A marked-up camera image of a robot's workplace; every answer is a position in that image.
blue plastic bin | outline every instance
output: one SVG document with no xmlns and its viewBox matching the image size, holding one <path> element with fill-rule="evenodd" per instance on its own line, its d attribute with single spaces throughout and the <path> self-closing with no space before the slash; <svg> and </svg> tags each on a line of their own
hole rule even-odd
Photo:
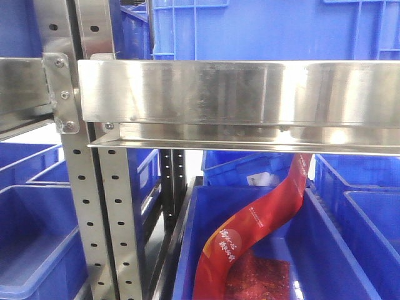
<svg viewBox="0 0 400 300">
<path fill-rule="evenodd" d="M 27 184 L 35 184 L 41 186 L 47 185 L 69 185 L 68 168 L 66 161 L 59 161 L 56 164 L 48 167 L 39 174 L 33 176 L 31 179 L 26 181 Z"/>
<path fill-rule="evenodd" d="M 42 57 L 33 2 L 33 0 L 1 0 L 0 57 Z"/>
<path fill-rule="evenodd" d="M 400 299 L 400 194 L 345 192 L 343 238 L 382 299 Z"/>
<path fill-rule="evenodd" d="M 399 59 L 397 0 L 152 0 L 156 59 Z"/>
<path fill-rule="evenodd" d="M 384 156 L 315 155 L 315 187 L 340 220 L 345 191 L 400 191 L 400 159 Z"/>
<path fill-rule="evenodd" d="M 146 198 L 156 185 L 158 176 L 157 149 L 128 149 L 132 187 L 139 187 L 140 199 Z M 29 179 L 27 184 L 69 185 L 66 161 L 58 162 Z"/>
<path fill-rule="evenodd" d="M 61 145 L 0 142 L 0 190 L 25 182 L 58 162 Z"/>
<path fill-rule="evenodd" d="M 0 299 L 72 300 L 87 278 L 71 190 L 0 192 Z"/>
<path fill-rule="evenodd" d="M 126 59 L 151 59 L 146 4 L 121 6 Z"/>
<path fill-rule="evenodd" d="M 172 298 L 192 299 L 208 237 L 230 216 L 266 194 L 265 187 L 195 187 Z M 299 213 L 253 246 L 256 255 L 290 262 L 290 299 L 380 299 L 310 190 Z"/>
<path fill-rule="evenodd" d="M 204 185 L 277 186 L 289 172 L 293 154 L 204 151 Z"/>
</svg>

red packaging bag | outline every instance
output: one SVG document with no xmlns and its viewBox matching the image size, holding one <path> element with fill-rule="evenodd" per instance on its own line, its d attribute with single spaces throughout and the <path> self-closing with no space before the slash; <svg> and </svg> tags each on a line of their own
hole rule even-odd
<svg viewBox="0 0 400 300">
<path fill-rule="evenodd" d="M 228 272 L 236 260 L 300 210 L 311 156 L 295 154 L 279 186 L 230 217 L 207 240 L 197 265 L 194 300 L 223 300 Z"/>
</svg>

metal upright post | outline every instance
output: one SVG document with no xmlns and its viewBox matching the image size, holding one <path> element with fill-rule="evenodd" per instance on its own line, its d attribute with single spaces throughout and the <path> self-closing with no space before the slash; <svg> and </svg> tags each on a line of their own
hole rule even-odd
<svg viewBox="0 0 400 300">
<path fill-rule="evenodd" d="M 50 90 L 54 117 L 57 129 L 62 133 L 93 299 L 118 300 L 98 158 L 96 150 L 87 147 L 94 138 L 93 130 L 81 117 L 77 59 L 82 58 L 82 51 L 74 3 L 34 0 L 34 7 L 47 80 L 54 88 Z"/>
<path fill-rule="evenodd" d="M 163 149 L 160 157 L 164 224 L 173 230 L 186 192 L 184 150 Z"/>
<path fill-rule="evenodd" d="M 93 54 L 121 58 L 124 53 L 119 0 L 75 0 L 84 59 Z M 96 124 L 96 134 L 116 130 L 112 123 Z M 148 296 L 145 272 L 144 230 L 137 189 L 131 189 L 127 149 L 99 149 L 107 217 L 119 297 L 142 300 Z"/>
</svg>

bolt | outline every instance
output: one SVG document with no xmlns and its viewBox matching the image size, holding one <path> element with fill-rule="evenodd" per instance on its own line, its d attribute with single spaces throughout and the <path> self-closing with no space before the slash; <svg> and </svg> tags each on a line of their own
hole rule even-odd
<svg viewBox="0 0 400 300">
<path fill-rule="evenodd" d="M 109 130 L 114 129 L 114 124 L 113 123 L 106 123 L 106 129 L 109 129 Z"/>
<path fill-rule="evenodd" d="M 60 96 L 61 96 L 61 99 L 64 99 L 64 100 L 69 99 L 69 92 L 62 91 Z"/>
<path fill-rule="evenodd" d="M 75 122 L 73 121 L 68 121 L 67 123 L 65 123 L 65 128 L 68 130 L 74 129 L 75 126 Z"/>
<path fill-rule="evenodd" d="M 54 64 L 57 68 L 62 68 L 65 66 L 64 60 L 62 58 L 57 58 Z"/>
</svg>

steel shelf rail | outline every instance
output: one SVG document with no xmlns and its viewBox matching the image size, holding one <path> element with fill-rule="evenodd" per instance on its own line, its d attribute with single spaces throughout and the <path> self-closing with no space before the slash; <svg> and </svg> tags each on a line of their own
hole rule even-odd
<svg viewBox="0 0 400 300">
<path fill-rule="evenodd" d="M 400 153 L 397 61 L 78 62 L 91 147 Z"/>
<path fill-rule="evenodd" d="M 40 58 L 0 58 L 0 140 L 51 123 Z"/>
</svg>

